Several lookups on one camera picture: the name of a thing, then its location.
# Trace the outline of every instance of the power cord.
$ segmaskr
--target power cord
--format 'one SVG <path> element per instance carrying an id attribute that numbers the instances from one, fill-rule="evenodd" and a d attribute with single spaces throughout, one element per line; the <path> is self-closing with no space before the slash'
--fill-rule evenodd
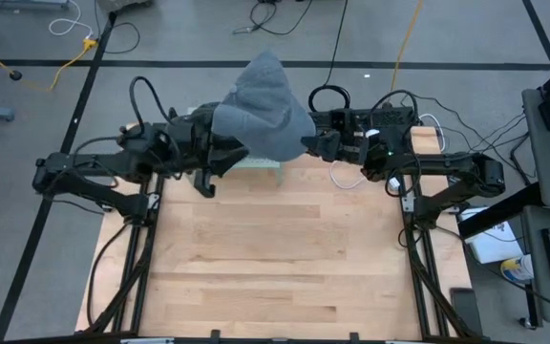
<path id="1" fill-rule="evenodd" d="M 518 285 L 517 283 L 514 283 L 514 282 L 509 281 L 508 279 L 506 279 L 504 276 L 502 276 L 502 275 L 499 274 L 498 272 L 493 271 L 492 269 L 489 269 L 489 268 L 485 267 L 483 264 L 481 264 L 481 263 L 475 258 L 475 256 L 474 256 L 471 252 L 468 251 L 466 243 L 464 242 L 464 240 L 462 239 L 462 237 L 459 236 L 459 234 L 457 234 L 457 233 L 455 233 L 454 231 L 449 230 L 449 229 L 447 229 L 447 228 L 443 228 L 443 227 L 441 227 L 441 226 L 437 226 L 436 229 L 438 229 L 438 230 L 440 230 L 440 231 L 443 231 L 443 232 L 445 232 L 445 233 L 447 233 L 447 234 L 449 234 L 449 235 L 455 236 L 457 239 L 459 239 L 459 241 L 461 241 L 461 243 L 462 243 L 462 247 L 464 248 L 464 251 L 466 252 L 466 256 L 471 257 L 471 259 L 473 260 L 473 262 L 474 262 L 476 265 L 478 265 L 479 267 L 481 267 L 482 269 L 486 269 L 487 271 L 489 271 L 490 273 L 492 273 L 494 276 L 497 276 L 499 279 L 501 279 L 501 280 L 503 280 L 503 281 L 506 281 L 506 283 L 510 284 L 511 286 L 513 286 L 513 287 L 515 287 L 515 288 L 517 288 L 517 289 L 523 290 L 523 291 L 525 291 L 525 292 L 529 292 L 529 293 L 531 293 L 532 295 L 536 296 L 537 298 L 541 299 L 542 301 L 544 301 L 544 302 L 550 304 L 550 299 L 549 299 L 549 298 L 544 297 L 544 296 L 542 296 L 541 294 L 539 294 L 539 293 L 537 293 L 537 292 L 535 292 L 535 291 L 533 291 L 533 290 L 527 290 L 526 288 L 524 288 L 524 287 Z"/>
<path id="2" fill-rule="evenodd" d="M 95 261 L 93 262 L 93 268 L 91 269 L 91 275 L 88 280 L 88 292 L 86 295 L 86 319 L 88 320 L 89 326 L 93 326 L 93 288 L 95 285 L 95 273 L 96 273 L 96 267 L 99 264 L 99 261 L 103 257 L 103 254 L 107 250 L 107 248 L 124 232 L 124 229 L 126 229 L 129 226 L 128 223 L 124 223 L 122 225 L 122 228 L 119 229 L 113 236 L 110 238 L 110 240 L 103 245 L 99 253 L 96 255 Z"/>
<path id="3" fill-rule="evenodd" d="M 402 244 L 402 233 L 405 232 L 405 230 L 407 230 L 406 228 L 402 228 L 400 229 L 400 231 L 398 232 L 398 245 L 400 245 L 401 247 L 403 248 L 409 248 L 408 245 L 405 245 L 405 244 Z M 413 242 L 413 245 L 417 245 L 417 243 L 419 243 L 419 241 L 421 239 L 423 239 L 424 237 L 424 232 L 422 230 L 419 231 L 419 235 L 417 236 L 417 238 L 415 238 L 415 241 Z"/>
<path id="4" fill-rule="evenodd" d="M 468 125 L 466 122 L 464 122 L 464 120 L 461 118 L 461 115 L 460 115 L 456 110 L 453 110 L 453 109 L 448 108 L 447 106 L 443 105 L 437 98 L 435 98 L 435 97 L 422 97 L 422 96 L 418 96 L 418 95 L 416 95 L 416 94 L 413 94 L 413 95 L 414 95 L 414 97 L 416 97 L 416 98 L 418 98 L 418 99 L 434 101 L 434 102 L 436 103 L 436 105 L 438 105 L 440 108 L 442 108 L 443 110 L 445 110 L 445 111 L 447 111 L 447 112 L 453 114 L 453 115 L 455 116 L 455 118 L 457 119 L 457 121 L 458 121 L 464 128 L 469 129 L 470 131 L 472 131 L 479 139 L 481 139 L 481 142 L 483 142 L 483 141 L 488 142 L 488 141 L 486 140 L 486 138 L 483 138 L 483 136 L 480 135 L 480 134 L 478 133 L 478 131 L 477 131 L 475 128 L 473 128 L 472 126 L 470 126 L 470 125 Z M 401 100 L 401 104 L 404 105 L 404 98 Z M 518 116 L 514 117 L 512 120 L 509 121 L 509 123 L 512 122 L 513 120 L 515 120 L 516 118 L 519 118 L 520 116 L 521 116 L 521 115 L 518 115 Z M 509 167 L 511 167 L 511 168 L 513 168 L 514 170 L 518 171 L 518 169 L 517 169 L 513 164 L 509 163 L 504 157 L 502 157 L 502 155 L 501 155 L 501 154 L 497 151 L 497 149 L 494 147 L 494 144 L 496 143 L 497 140 L 499 140 L 499 139 L 502 137 L 502 135 L 504 135 L 504 134 L 510 132 L 511 130 L 513 130 L 513 128 L 515 128 L 515 127 L 516 127 L 517 125 L 519 125 L 522 121 L 524 121 L 524 119 L 525 119 L 525 118 L 518 119 L 518 121 L 517 121 L 517 123 L 515 123 L 515 125 L 513 125 L 513 126 L 510 127 L 509 129 L 507 129 L 505 132 L 501 133 L 500 136 L 498 136 L 498 138 L 497 138 L 496 140 L 494 140 L 494 141 L 491 142 L 491 143 L 488 142 L 489 144 L 488 144 L 487 148 L 483 149 L 482 151 L 481 151 L 481 150 L 476 150 L 476 146 L 472 146 L 472 145 L 470 144 L 468 138 L 466 138 L 466 136 L 463 135 L 462 133 L 460 133 L 460 132 L 458 132 L 458 131 L 456 131 L 456 130 L 453 130 L 453 129 L 451 129 L 451 128 L 445 128 L 445 127 L 443 127 L 443 129 L 451 130 L 451 131 L 453 131 L 453 132 L 457 132 L 457 133 L 461 134 L 462 137 L 466 140 L 466 143 L 467 143 L 468 146 L 469 146 L 469 152 L 472 151 L 472 152 L 484 153 L 484 152 L 489 151 L 489 150 L 494 150 L 494 153 L 501 159 L 502 162 L 506 163 Z M 504 126 L 499 127 L 498 129 L 496 129 L 496 131 L 505 128 L 507 125 L 508 125 L 508 123 L 505 124 Z M 524 172 L 522 172 L 522 171 L 518 171 L 518 172 L 519 172 L 519 174 L 521 174 L 521 173 L 525 174 L 525 175 L 528 176 L 529 178 L 535 178 L 535 177 L 536 177 L 536 175 L 529 175 L 529 174 L 524 173 Z"/>
<path id="5" fill-rule="evenodd" d="M 91 214 L 95 214 L 95 215 L 103 215 L 104 213 L 102 211 L 96 211 L 96 210 L 92 210 L 92 209 L 89 209 L 87 207 L 85 207 L 84 205 L 80 205 L 80 204 L 77 204 L 75 202 L 72 202 L 72 201 L 66 201 L 66 200 L 55 200 L 55 199 L 47 199 L 49 200 L 50 202 L 52 203 L 58 203 L 58 204 L 69 204 L 69 205 L 73 205 L 75 207 L 78 207 L 86 212 L 89 212 Z"/>
<path id="6" fill-rule="evenodd" d="M 330 68 L 328 70 L 328 77 L 324 81 L 324 86 L 328 85 L 330 81 L 330 76 L 332 75 L 332 68 L 334 68 L 334 59 L 336 58 L 336 52 L 339 49 L 339 39 L 341 38 L 341 30 L 343 29 L 343 21 L 345 20 L 345 13 L 348 10 L 348 1 L 345 0 L 345 5 L 343 6 L 343 13 L 341 14 L 341 22 L 339 23 L 339 31 L 336 34 L 336 43 L 334 43 L 334 52 L 332 52 L 332 59 L 330 60 Z"/>
<path id="7" fill-rule="evenodd" d="M 405 39 L 402 41 L 402 46 L 400 47 L 400 52 L 398 52 L 398 57 L 396 58 L 396 64 L 394 65 L 394 68 L 393 68 L 393 76 L 391 77 L 390 92 L 393 91 L 393 88 L 396 85 L 396 76 L 398 74 L 398 68 L 400 67 L 400 60 L 402 60 L 402 55 L 405 52 L 405 48 L 407 47 L 407 42 L 409 41 L 409 37 L 411 37 L 411 33 L 413 32 L 415 22 L 417 21 L 417 17 L 419 17 L 419 12 L 421 11 L 421 7 L 423 6 L 423 3 L 424 3 L 423 0 L 419 0 L 417 2 L 415 13 L 412 16 L 411 23 L 409 24 L 409 28 L 407 29 L 407 35 L 405 35 Z"/>
<path id="8" fill-rule="evenodd" d="M 48 29 L 54 35 L 64 35 L 64 34 L 69 33 L 76 25 L 87 27 L 90 31 L 89 31 L 89 34 L 82 41 L 82 43 L 83 43 L 82 52 L 78 56 L 74 57 L 71 61 L 64 64 L 62 67 L 60 67 L 56 71 L 56 73 L 54 74 L 53 83 L 48 88 L 42 88 L 42 87 L 38 86 L 33 81 L 22 79 L 23 75 L 20 72 L 11 69 L 10 67 L 6 66 L 2 61 L 0 61 L 0 67 L 8 73 L 8 75 L 10 76 L 10 78 L 12 80 L 14 80 L 14 81 L 20 80 L 21 84 L 23 84 L 23 85 L 27 86 L 28 88 L 33 89 L 35 91 L 51 92 L 54 89 L 54 87 L 56 86 L 56 84 L 58 83 L 58 79 L 59 79 L 61 73 L 63 72 L 63 70 L 65 68 L 73 65 L 77 60 L 82 58 L 90 49 L 92 49 L 96 46 L 96 40 L 92 39 L 93 29 L 90 26 L 88 26 L 86 24 L 83 24 L 83 23 L 80 23 L 78 21 L 80 19 L 80 17 L 82 16 L 82 12 L 80 10 L 80 7 L 76 4 L 76 2 L 74 2 L 72 0 L 70 0 L 70 2 L 73 3 L 75 5 L 75 7 L 77 8 L 78 17 L 75 20 L 66 19 L 66 18 L 55 19 L 54 21 L 52 21 L 50 23 L 50 26 L 48 27 Z M 53 24 L 57 23 L 57 22 L 69 22 L 69 23 L 72 23 L 72 25 L 64 32 L 54 32 L 52 27 L 53 27 Z"/>
<path id="9" fill-rule="evenodd" d="M 67 19 L 67 18 L 54 19 L 52 22 L 50 22 L 50 25 L 48 26 L 48 31 L 50 31 L 50 33 L 52 33 L 53 35 L 61 36 L 61 35 L 65 35 L 65 34 L 71 32 L 76 25 L 79 25 L 79 26 L 87 28 L 89 30 L 88 35 L 86 36 L 86 38 L 92 38 L 93 37 L 93 28 L 90 27 L 89 25 L 84 24 L 84 23 L 80 23 L 80 21 L 79 21 L 80 18 L 82 17 L 82 10 L 80 9 L 80 7 L 76 4 L 76 2 L 74 0 L 69 0 L 69 2 L 72 3 L 72 5 L 74 5 L 75 8 L 77 9 L 77 18 L 75 20 Z M 70 23 L 71 25 L 69 26 L 69 28 L 67 30 L 64 30 L 62 32 L 56 32 L 56 31 L 53 30 L 53 25 L 56 24 L 56 23 Z"/>
<path id="10" fill-rule="evenodd" d="M 330 168 L 328 170 L 329 174 L 330 174 L 330 180 L 339 188 L 342 188 L 344 190 L 351 190 L 353 189 L 354 187 L 358 186 L 359 184 L 361 184 L 363 181 L 366 180 L 365 177 L 360 177 L 358 178 L 357 181 L 353 182 L 352 184 L 350 185 L 342 185 L 340 184 L 336 178 L 334 178 L 334 173 L 332 172 L 332 169 L 334 168 L 334 165 L 337 164 L 338 161 L 333 161 L 331 164 L 330 164 Z"/>
<path id="11" fill-rule="evenodd" d="M 431 118 L 434 123 L 436 123 L 436 128 L 438 128 L 438 133 L 440 133 L 440 140 L 441 140 L 441 144 L 440 144 L 440 151 L 441 152 L 444 152 L 445 149 L 447 149 L 447 141 L 445 141 L 445 135 L 443 133 L 443 129 L 442 127 L 440 126 L 440 122 L 438 121 L 438 119 L 432 115 L 432 114 L 423 114 L 419 117 L 419 120 L 423 119 L 423 118 Z"/>
<path id="12" fill-rule="evenodd" d="M 286 32 L 274 32 L 273 30 L 269 30 L 267 28 L 264 27 L 264 25 L 266 23 L 268 23 L 269 21 L 271 21 L 271 19 L 273 19 L 273 17 L 275 16 L 275 13 L 277 13 L 277 4 L 275 2 L 261 2 L 259 1 L 258 3 L 256 3 L 253 7 L 252 7 L 252 10 L 250 11 L 249 13 L 249 20 L 252 22 L 252 24 L 254 24 L 253 26 L 251 27 L 244 27 L 244 28 L 239 28 L 237 30 L 234 30 L 233 31 L 233 34 L 239 34 L 239 33 L 252 33 L 252 32 L 255 32 L 257 30 L 262 30 L 264 32 L 268 32 L 268 33 L 271 33 L 271 34 L 274 34 L 274 35 L 288 35 L 288 34 L 291 34 L 294 30 L 296 30 L 296 28 L 299 26 L 299 24 L 301 24 L 301 21 L 303 21 L 303 18 L 305 17 L 305 15 L 307 14 L 307 12 L 309 11 L 309 9 L 311 8 L 311 5 L 313 4 L 313 0 L 309 0 L 309 3 L 307 4 L 307 7 L 305 8 L 305 11 L 303 11 L 303 14 L 301 14 L 301 17 L 298 18 L 298 21 L 296 22 L 296 24 L 294 24 L 294 26 L 292 27 L 292 29 L 286 31 Z M 264 17 L 264 19 L 260 22 L 256 21 L 256 19 L 254 18 L 254 14 L 255 14 L 255 11 L 256 9 L 260 6 L 260 5 L 268 5 L 270 6 L 272 9 L 273 9 L 273 13 L 269 13 L 268 9 L 266 10 L 266 16 Z"/>
<path id="13" fill-rule="evenodd" d="M 101 24 L 99 23 L 98 11 L 96 9 L 96 0 L 93 1 L 93 8 L 95 10 L 95 22 L 96 22 L 96 30 L 97 30 L 96 37 L 97 37 L 97 40 L 100 40 L 102 38 L 102 36 L 105 35 L 108 31 L 101 34 Z M 130 26 L 135 31 L 135 33 L 137 34 L 137 40 L 135 41 L 133 46 L 129 49 L 123 49 L 123 50 L 120 50 L 120 51 L 113 51 L 113 52 L 106 50 L 105 51 L 106 54 L 127 54 L 127 53 L 132 52 L 133 50 L 135 50 L 139 46 L 139 43 L 141 42 L 141 33 L 139 32 L 138 27 L 135 26 L 135 24 L 133 24 L 131 22 L 124 22 L 124 23 L 116 24 L 109 30 L 109 32 L 111 32 L 113 29 L 119 28 L 121 26 Z"/>
<path id="14" fill-rule="evenodd" d="M 157 104 L 157 107 L 159 108 L 159 111 L 160 111 L 160 114 L 162 115 L 162 117 L 167 121 L 167 123 L 169 123 L 172 126 L 175 126 L 176 125 L 176 123 L 174 122 L 175 119 L 170 118 L 164 112 L 164 109 L 162 108 L 162 104 L 160 103 L 160 97 L 157 94 L 156 89 L 152 85 L 152 82 L 150 82 L 150 80 L 148 80 L 145 76 L 136 76 L 136 77 L 133 78 L 133 80 L 131 81 L 131 84 L 129 85 L 129 98 L 131 99 L 131 106 L 133 107 L 133 112 L 135 113 L 135 116 L 137 118 L 137 122 L 139 124 L 140 129 L 141 129 L 139 135 L 143 134 L 143 131 L 144 131 L 143 119 L 141 117 L 141 113 L 139 112 L 137 100 L 136 100 L 136 97 L 135 97 L 135 88 L 136 88 L 137 83 L 139 81 L 143 81 L 143 83 L 145 83 L 146 86 L 148 86 L 148 88 L 150 89 L 150 92 L 152 93 L 152 97 L 154 98 L 154 101 Z M 174 108 L 171 108 L 170 111 L 174 114 L 176 113 Z M 180 146 L 178 145 L 177 142 L 175 142 L 175 140 L 172 140 L 171 137 L 167 133 L 165 133 L 163 131 L 160 131 L 159 133 L 164 135 L 167 138 L 167 140 L 169 141 L 169 145 L 172 146 L 173 149 L 176 151 L 176 159 L 177 159 L 178 167 L 181 169 L 183 167 L 183 156 L 182 156 L 182 153 L 181 153 L 181 150 L 180 150 Z M 161 165 L 164 165 L 164 163 L 160 160 L 160 158 L 157 155 L 153 154 L 153 156 L 160 161 Z M 182 173 L 179 172 L 178 174 L 175 174 L 173 176 L 173 178 L 176 181 L 178 181 L 178 180 L 181 179 L 181 176 L 182 176 Z"/>

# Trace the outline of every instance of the wooden table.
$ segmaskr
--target wooden table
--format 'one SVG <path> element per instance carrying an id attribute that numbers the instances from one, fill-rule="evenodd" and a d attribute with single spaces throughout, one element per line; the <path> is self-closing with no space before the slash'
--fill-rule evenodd
<path id="1" fill-rule="evenodd" d="M 412 141 L 417 153 L 438 152 L 433 128 L 413 128 Z M 408 255 L 396 241 L 399 201 L 383 183 L 337 188 L 328 167 L 310 156 L 288 162 L 279 187 L 267 171 L 234 170 L 215 181 L 211 200 L 188 181 L 167 182 L 140 335 L 207 337 L 218 329 L 222 337 L 420 339 Z M 361 176 L 344 163 L 334 172 L 341 183 Z M 447 185 L 440 176 L 421 181 L 427 195 Z M 457 229 L 453 215 L 439 224 Z M 95 251 L 120 226 L 116 213 L 105 215 Z M 94 316 L 119 287 L 129 233 L 97 268 Z M 432 237 L 443 293 L 470 287 L 460 242 L 439 231 Z M 85 305 L 86 297 L 78 329 L 87 327 Z M 430 297 L 426 305 L 437 333 Z"/>

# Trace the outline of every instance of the floor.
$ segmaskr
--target floor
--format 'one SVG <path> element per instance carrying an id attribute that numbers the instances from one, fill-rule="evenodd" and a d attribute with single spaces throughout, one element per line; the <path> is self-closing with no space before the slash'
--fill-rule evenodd
<path id="1" fill-rule="evenodd" d="M 76 2 L 83 12 L 82 21 L 96 29 L 93 0 Z M 132 121 L 126 95 L 132 77 L 148 77 L 164 105 L 179 111 L 221 99 L 243 62 L 265 49 L 287 61 L 287 76 L 302 103 L 314 87 L 324 83 L 328 74 L 324 67 L 331 59 L 344 2 L 315 0 L 303 22 L 288 36 L 265 32 L 232 35 L 233 30 L 248 25 L 247 14 L 253 3 L 155 0 L 151 8 L 126 11 L 116 23 L 137 26 L 141 32 L 138 47 L 127 54 L 105 54 L 98 71 L 93 68 L 95 79 L 87 81 L 95 57 L 94 51 L 89 52 L 63 73 L 51 93 L 14 83 L 0 69 L 0 106 L 16 112 L 15 121 L 0 122 L 0 311 L 40 207 L 40 198 L 31 188 L 34 161 L 61 148 L 70 124 L 74 129 L 75 119 L 74 145 L 95 136 L 112 135 L 118 126 Z M 342 68 L 333 71 L 330 83 L 349 90 L 353 107 L 370 107 L 389 90 L 393 62 L 415 4 L 411 0 L 349 1 L 336 58 L 349 63 L 337 65 Z M 547 44 L 537 34 L 528 4 L 536 10 Z M 280 31 L 290 28 L 305 5 L 284 0 L 270 26 Z M 49 23 L 61 16 L 74 17 L 75 9 L 65 12 L 7 4 L 0 10 L 0 58 L 14 63 L 13 68 L 25 79 L 48 85 L 55 66 L 77 55 L 87 34 L 84 28 L 64 36 L 50 34 Z M 99 22 L 103 28 L 106 16 L 102 13 Z M 123 26 L 113 31 L 107 49 L 123 50 L 134 40 L 132 29 Z M 521 113 L 523 89 L 536 88 L 550 76 L 549 47 L 550 0 L 425 0 L 396 86 L 438 98 L 479 133 L 489 135 Z M 159 65 L 146 62 L 152 60 L 160 61 Z M 90 96 L 80 97 L 87 87 L 92 87 Z M 137 99 L 146 120 L 159 120 L 147 92 L 139 92 Z M 326 95 L 316 97 L 316 104 L 324 109 L 341 105 L 337 98 Z M 433 102 L 421 100 L 419 105 L 421 113 L 431 113 L 443 126 L 463 132 L 471 144 L 479 142 L 452 114 Z M 524 132 L 522 122 L 500 142 Z M 467 149 L 459 134 L 445 130 L 445 135 L 449 152 Z M 498 148 L 503 157 L 508 156 L 511 145 Z M 94 147 L 99 149 L 115 148 Z M 518 156 L 526 171 L 532 173 L 528 143 L 519 149 Z M 522 187 L 522 180 L 512 169 L 506 167 L 505 177 L 507 194 Z M 71 333 L 99 224 L 98 216 L 53 205 L 6 339 Z M 527 313 L 522 293 L 472 265 L 470 269 L 486 335 L 497 340 L 550 342 L 550 324 L 535 332 L 517 324 L 516 319 Z"/>

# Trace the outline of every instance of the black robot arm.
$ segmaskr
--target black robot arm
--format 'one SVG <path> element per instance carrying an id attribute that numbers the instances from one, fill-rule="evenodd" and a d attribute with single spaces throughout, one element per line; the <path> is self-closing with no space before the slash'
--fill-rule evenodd
<path id="1" fill-rule="evenodd" d="M 146 218 L 146 196 L 122 195 L 86 177 L 111 176 L 143 183 L 153 174 L 178 179 L 182 173 L 194 173 L 195 188 L 204 197 L 214 197 L 211 176 L 221 177 L 248 154 L 234 138 L 211 132 L 216 106 L 202 105 L 192 115 L 172 118 L 170 123 L 121 128 L 116 142 L 122 150 L 115 154 L 53 153 L 37 161 L 33 188 L 48 197 L 72 193 L 113 207 L 136 222 Z M 388 180 L 395 172 L 456 177 L 459 182 L 440 193 L 414 199 L 415 220 L 425 227 L 434 228 L 446 208 L 474 196 L 495 197 L 504 191 L 500 162 L 482 154 L 415 155 L 409 145 L 410 127 L 374 127 L 374 111 L 339 109 L 310 115 L 317 135 L 302 138 L 307 153 L 324 161 L 360 165 L 371 182 Z"/>
<path id="2" fill-rule="evenodd" d="M 36 163 L 32 186 L 52 198 L 71 193 L 102 207 L 118 210 L 125 221 L 141 224 L 150 207 L 146 195 L 124 195 L 110 185 L 94 183 L 87 177 L 115 177 L 130 183 L 144 183 L 153 174 L 179 179 L 195 173 L 195 188 L 205 197 L 215 195 L 209 179 L 221 177 L 247 156 L 235 139 L 211 132 L 211 117 L 216 104 L 205 104 L 191 116 L 172 118 L 171 123 L 146 123 L 130 129 L 120 128 L 115 154 L 52 153 Z"/>

